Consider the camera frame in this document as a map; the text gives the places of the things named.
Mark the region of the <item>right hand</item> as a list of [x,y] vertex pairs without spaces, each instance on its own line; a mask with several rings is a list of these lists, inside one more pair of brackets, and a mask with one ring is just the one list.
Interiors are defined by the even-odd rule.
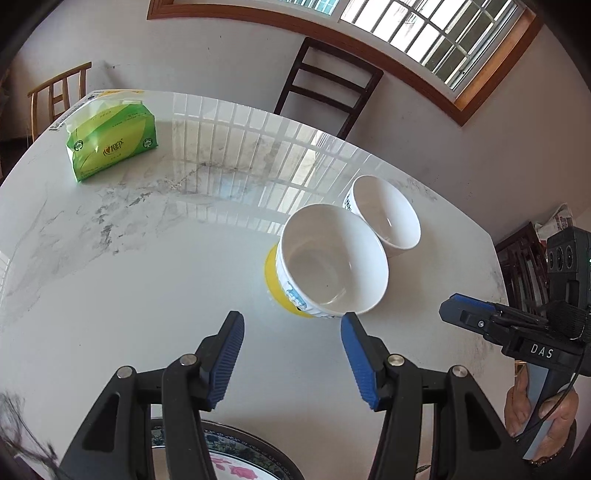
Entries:
[[[512,437],[522,431],[531,415],[532,406],[527,396],[528,381],[528,369],[521,366],[515,377],[514,386],[507,392],[504,418],[507,431]],[[579,397],[575,391],[570,391],[562,402],[559,400],[560,396],[555,395],[540,408],[539,414],[544,417],[557,406],[548,418],[551,422],[550,429],[530,459],[535,464],[553,459],[567,444],[571,427],[575,422]]]

